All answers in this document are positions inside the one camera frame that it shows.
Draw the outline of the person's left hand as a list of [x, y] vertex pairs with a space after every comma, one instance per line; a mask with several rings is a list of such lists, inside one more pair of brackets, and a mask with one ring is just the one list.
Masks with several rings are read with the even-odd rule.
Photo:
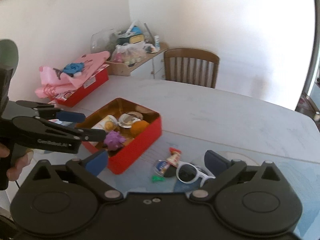
[[[9, 149], [1, 144], [1, 159], [7, 158], [10, 154]], [[33, 159], [34, 152], [32, 149], [27, 149], [24, 156], [18, 158], [15, 164], [6, 172], [8, 181], [15, 181], [19, 178], [24, 167], [28, 166]]]

